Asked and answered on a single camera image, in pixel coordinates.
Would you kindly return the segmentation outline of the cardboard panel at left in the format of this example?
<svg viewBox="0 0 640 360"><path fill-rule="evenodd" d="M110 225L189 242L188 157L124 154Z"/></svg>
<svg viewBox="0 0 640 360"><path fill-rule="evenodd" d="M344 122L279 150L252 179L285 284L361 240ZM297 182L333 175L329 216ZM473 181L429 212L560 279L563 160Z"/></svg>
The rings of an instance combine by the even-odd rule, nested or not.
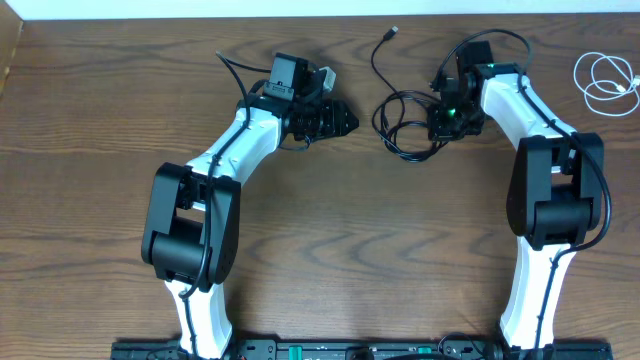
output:
<svg viewBox="0 0 640 360"><path fill-rule="evenodd" d="M15 57L22 34L24 21L1 0L0 8L0 92L4 93L11 63Z"/></svg>

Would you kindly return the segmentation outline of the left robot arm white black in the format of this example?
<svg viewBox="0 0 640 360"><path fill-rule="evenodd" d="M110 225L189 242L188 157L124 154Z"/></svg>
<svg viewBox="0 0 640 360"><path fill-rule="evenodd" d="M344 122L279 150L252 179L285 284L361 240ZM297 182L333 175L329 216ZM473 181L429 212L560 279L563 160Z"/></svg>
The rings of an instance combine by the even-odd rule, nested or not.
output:
<svg viewBox="0 0 640 360"><path fill-rule="evenodd" d="M359 121L331 97L328 66L278 53L263 79L241 85L229 128L184 165L156 171L141 242L141 258L170 291L182 334L180 359L221 359L233 336L224 282L239 245L241 191L258 165L288 136L306 150L343 137Z"/></svg>

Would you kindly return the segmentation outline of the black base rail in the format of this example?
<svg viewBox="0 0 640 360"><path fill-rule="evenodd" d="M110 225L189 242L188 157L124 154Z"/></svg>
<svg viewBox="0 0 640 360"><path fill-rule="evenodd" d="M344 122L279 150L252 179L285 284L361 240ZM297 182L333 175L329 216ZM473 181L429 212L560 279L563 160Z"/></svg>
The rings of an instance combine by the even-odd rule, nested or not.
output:
<svg viewBox="0 0 640 360"><path fill-rule="evenodd" d="M114 342L108 359L350 360L350 359L567 359L611 360L611 345L600 340L563 340L546 346L540 357L530 350L507 349L498 341L454 334L444 340L413 342L232 340L221 357L187 355L178 340Z"/></svg>

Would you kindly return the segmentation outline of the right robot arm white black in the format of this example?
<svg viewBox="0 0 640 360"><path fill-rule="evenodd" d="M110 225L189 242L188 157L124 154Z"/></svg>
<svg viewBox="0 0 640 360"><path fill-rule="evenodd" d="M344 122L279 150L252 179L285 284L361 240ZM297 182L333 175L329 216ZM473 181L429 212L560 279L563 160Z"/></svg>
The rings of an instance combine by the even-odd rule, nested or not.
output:
<svg viewBox="0 0 640 360"><path fill-rule="evenodd" d="M587 233L610 219L603 142L558 119L525 68L495 62L488 42L465 40L450 55L457 75L439 70L431 85L440 101L429 110L429 138L448 143L478 135L493 119L514 146L506 214L518 253L500 345L508 358L547 356L569 265L588 248Z"/></svg>

